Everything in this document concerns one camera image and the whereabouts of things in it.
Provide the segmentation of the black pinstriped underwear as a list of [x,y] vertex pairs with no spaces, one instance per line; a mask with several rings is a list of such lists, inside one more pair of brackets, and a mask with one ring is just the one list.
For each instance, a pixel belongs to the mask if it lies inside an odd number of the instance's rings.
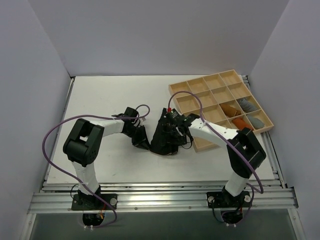
[[167,123],[167,120],[165,119],[166,113],[167,109],[164,107],[149,148],[152,153],[161,156],[176,155],[179,151],[178,145],[168,142],[170,135],[165,131],[165,124]]

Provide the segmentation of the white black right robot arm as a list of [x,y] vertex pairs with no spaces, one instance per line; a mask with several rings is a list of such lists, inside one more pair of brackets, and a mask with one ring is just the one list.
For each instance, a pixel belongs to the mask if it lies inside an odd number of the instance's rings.
[[165,115],[166,120],[182,133],[190,137],[204,139],[227,151],[230,166],[233,170],[222,193],[223,203],[234,206],[240,201],[240,193],[248,185],[251,176],[254,176],[259,188],[255,190],[264,193],[263,185],[256,173],[267,155],[253,131],[249,128],[236,130],[220,126],[201,118],[197,114],[184,116],[170,111]]

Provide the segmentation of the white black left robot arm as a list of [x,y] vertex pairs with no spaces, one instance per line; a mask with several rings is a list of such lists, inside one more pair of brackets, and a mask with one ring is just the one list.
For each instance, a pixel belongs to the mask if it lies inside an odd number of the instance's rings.
[[78,194],[84,196],[82,202],[90,210],[97,209],[101,203],[101,187],[96,178],[94,161],[102,139],[114,134],[124,134],[131,138],[134,147],[150,149],[138,109],[131,107],[127,107],[124,113],[103,120],[77,119],[62,148],[79,179]]

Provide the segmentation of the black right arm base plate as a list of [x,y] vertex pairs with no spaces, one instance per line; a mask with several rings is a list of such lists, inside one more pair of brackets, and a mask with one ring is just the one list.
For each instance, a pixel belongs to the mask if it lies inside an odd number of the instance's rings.
[[211,209],[238,209],[248,208],[251,202],[251,196],[248,191],[243,191],[238,196],[232,196],[228,192],[209,191],[206,193],[207,205]]

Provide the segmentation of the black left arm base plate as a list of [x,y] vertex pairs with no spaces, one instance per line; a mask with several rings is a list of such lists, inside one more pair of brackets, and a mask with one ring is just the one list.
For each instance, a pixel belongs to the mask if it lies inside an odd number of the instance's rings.
[[[100,197],[114,209],[117,208],[118,195],[114,193],[102,193]],[[93,210],[111,210],[111,207],[105,205],[104,202],[97,199],[95,196],[79,195],[73,196],[71,210],[73,211],[93,211]]]

